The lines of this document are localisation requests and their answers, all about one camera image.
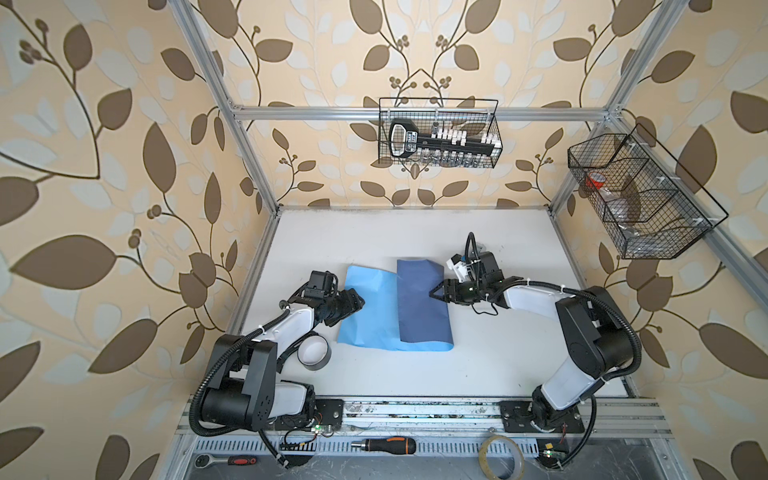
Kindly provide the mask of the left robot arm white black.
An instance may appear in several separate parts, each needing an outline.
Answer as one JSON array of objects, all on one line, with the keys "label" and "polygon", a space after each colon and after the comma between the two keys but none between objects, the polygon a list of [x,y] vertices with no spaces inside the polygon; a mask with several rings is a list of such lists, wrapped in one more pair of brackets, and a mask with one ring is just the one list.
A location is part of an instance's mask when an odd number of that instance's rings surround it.
[{"label": "left robot arm white black", "polygon": [[316,424],[314,387],[278,376],[291,355],[322,339],[316,332],[319,325],[332,327],[364,305],[355,290],[339,288],[335,274],[313,271],[280,302],[278,317],[244,335],[220,336],[191,400],[192,431],[214,437],[237,430],[259,432],[272,421],[289,429]]}]

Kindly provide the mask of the grey duct tape roll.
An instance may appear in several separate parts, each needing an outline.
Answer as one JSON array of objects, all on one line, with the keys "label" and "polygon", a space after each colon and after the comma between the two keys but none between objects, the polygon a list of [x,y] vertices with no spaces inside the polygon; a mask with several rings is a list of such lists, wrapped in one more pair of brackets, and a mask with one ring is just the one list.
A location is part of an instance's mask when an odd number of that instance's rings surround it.
[{"label": "grey duct tape roll", "polygon": [[331,360],[332,350],[328,341],[320,335],[308,336],[298,346],[299,362],[309,371],[323,369]]}]

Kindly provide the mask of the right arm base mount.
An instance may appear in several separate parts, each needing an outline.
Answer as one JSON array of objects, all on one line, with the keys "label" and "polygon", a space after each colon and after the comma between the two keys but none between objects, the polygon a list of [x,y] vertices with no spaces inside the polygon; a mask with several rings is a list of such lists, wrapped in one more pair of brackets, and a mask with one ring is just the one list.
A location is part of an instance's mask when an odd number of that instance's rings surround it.
[{"label": "right arm base mount", "polygon": [[554,410],[545,401],[506,400],[499,403],[506,433],[562,434],[585,432],[585,425],[576,406]]}]

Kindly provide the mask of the clear tape roll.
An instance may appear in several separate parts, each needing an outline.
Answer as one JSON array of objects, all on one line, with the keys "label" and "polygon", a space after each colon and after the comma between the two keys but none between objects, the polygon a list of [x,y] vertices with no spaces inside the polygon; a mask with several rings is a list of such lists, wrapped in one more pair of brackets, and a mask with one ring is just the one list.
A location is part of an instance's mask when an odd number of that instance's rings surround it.
[{"label": "clear tape roll", "polygon": [[520,480],[524,476],[525,459],[513,439],[492,435],[480,444],[478,465],[488,480]]}]

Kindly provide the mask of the black orange screwdriver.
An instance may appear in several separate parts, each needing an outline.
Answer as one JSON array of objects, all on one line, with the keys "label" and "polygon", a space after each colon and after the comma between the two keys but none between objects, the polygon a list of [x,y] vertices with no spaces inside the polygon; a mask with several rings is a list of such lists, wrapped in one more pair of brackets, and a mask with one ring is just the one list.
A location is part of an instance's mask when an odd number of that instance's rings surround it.
[{"label": "black orange screwdriver", "polygon": [[353,441],[351,447],[364,452],[379,452],[391,455],[413,455],[417,444],[410,437],[373,438]]}]

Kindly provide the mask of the light blue wrapping paper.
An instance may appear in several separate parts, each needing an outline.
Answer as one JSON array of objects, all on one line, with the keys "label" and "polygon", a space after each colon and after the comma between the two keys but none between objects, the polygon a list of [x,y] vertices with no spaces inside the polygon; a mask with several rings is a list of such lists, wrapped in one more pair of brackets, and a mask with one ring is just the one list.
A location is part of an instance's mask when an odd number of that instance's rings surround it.
[{"label": "light blue wrapping paper", "polygon": [[443,280],[444,267],[430,260],[399,260],[394,273],[350,266],[345,287],[364,306],[341,322],[338,342],[387,351],[452,350],[448,305],[430,296]]}]

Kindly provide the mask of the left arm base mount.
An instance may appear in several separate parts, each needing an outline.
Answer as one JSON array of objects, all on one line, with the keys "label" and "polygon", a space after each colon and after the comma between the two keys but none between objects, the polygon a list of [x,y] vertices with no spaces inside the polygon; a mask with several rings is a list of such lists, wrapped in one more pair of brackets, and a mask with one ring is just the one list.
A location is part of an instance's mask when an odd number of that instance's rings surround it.
[{"label": "left arm base mount", "polygon": [[299,413],[279,416],[273,426],[277,431],[315,427],[319,427],[322,432],[338,431],[343,422],[344,404],[340,398],[312,397],[305,402]]}]

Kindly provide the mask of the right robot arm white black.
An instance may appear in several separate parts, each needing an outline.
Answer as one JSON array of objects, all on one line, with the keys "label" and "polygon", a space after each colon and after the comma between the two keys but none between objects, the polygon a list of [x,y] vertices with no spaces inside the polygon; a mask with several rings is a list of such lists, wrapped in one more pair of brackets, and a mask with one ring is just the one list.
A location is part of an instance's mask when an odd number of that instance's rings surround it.
[{"label": "right robot arm white black", "polygon": [[453,256],[454,279],[440,281],[429,296],[473,307],[487,302],[558,322],[567,357],[555,374],[536,387],[519,422],[549,432],[576,411],[576,405],[609,381],[636,372],[642,362],[637,332],[603,287],[584,290],[523,277],[503,276],[490,252]]}]

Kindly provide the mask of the black socket set rail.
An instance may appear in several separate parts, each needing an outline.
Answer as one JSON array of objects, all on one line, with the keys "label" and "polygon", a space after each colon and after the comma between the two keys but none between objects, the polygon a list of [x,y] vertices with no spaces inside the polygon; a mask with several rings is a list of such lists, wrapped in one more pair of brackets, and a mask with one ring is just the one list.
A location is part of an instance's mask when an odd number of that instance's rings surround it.
[{"label": "black socket set rail", "polygon": [[395,119],[391,122],[384,137],[384,145],[393,158],[416,156],[419,160],[454,157],[493,159],[503,149],[497,134],[483,132],[480,137],[471,136],[465,130],[443,128],[440,123],[433,123],[422,131],[415,122],[408,119]]}]

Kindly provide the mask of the red handled ratchet wrench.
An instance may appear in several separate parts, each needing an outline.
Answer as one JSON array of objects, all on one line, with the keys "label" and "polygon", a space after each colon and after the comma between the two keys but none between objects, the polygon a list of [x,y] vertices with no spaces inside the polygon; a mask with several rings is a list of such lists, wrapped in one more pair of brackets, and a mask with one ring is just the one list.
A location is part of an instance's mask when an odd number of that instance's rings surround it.
[{"label": "red handled ratchet wrench", "polygon": [[205,469],[217,465],[225,466],[250,466],[258,462],[256,456],[251,455],[232,455],[217,456],[213,454],[200,454],[192,462],[196,469]]}]

